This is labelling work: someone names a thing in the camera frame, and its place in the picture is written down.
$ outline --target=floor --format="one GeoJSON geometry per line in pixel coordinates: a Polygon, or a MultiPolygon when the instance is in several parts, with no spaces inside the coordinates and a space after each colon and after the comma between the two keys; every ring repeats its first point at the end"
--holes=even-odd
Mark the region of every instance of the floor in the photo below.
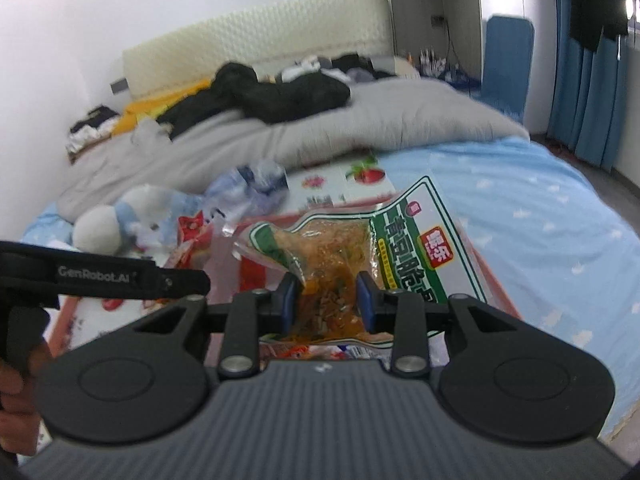
{"type": "MultiPolygon", "coordinates": [[[[595,188],[600,199],[624,218],[640,235],[640,189],[626,182],[623,176],[606,171],[577,160],[566,149],[534,139],[544,144],[553,154],[567,161],[579,170],[595,188]]],[[[640,409],[624,425],[623,429],[608,443],[608,446],[629,464],[640,462],[640,409]]]]}

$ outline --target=yellow label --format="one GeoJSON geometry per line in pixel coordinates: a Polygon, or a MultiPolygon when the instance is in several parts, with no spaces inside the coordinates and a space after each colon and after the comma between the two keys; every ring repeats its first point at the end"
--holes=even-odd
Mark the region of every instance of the yellow label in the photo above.
{"type": "Polygon", "coordinates": [[[389,288],[398,288],[393,271],[391,270],[391,262],[389,261],[389,253],[386,250],[386,244],[383,238],[378,239],[378,249],[380,250],[380,261],[385,271],[386,282],[389,288]]]}

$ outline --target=red logo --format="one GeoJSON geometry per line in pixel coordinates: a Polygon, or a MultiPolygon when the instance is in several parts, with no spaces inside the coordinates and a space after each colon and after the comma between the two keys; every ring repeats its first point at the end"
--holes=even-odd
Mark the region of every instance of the red logo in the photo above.
{"type": "Polygon", "coordinates": [[[409,202],[406,205],[406,209],[404,210],[404,213],[407,216],[416,216],[420,211],[422,211],[420,204],[414,200],[413,202],[409,202]]]}
{"type": "Polygon", "coordinates": [[[451,246],[440,227],[434,227],[430,231],[421,234],[420,241],[429,258],[432,269],[436,269],[453,260],[451,246]]]}

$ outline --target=gray ribbed panel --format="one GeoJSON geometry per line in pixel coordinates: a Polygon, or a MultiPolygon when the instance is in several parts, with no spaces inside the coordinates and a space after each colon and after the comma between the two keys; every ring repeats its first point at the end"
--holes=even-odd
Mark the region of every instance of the gray ribbed panel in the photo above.
{"type": "Polygon", "coordinates": [[[594,440],[501,446],[453,422],[426,384],[377,362],[272,362],[225,383],[175,433],[123,449],[55,441],[24,468],[34,480],[617,479],[594,440]]]}

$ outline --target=blue chair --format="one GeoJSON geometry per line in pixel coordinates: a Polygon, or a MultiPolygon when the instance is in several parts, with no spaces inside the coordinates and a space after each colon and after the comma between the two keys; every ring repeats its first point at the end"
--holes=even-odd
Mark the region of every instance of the blue chair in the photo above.
{"type": "Polygon", "coordinates": [[[486,24],[482,88],[476,98],[522,123],[533,56],[533,23],[492,16],[486,24]]]}

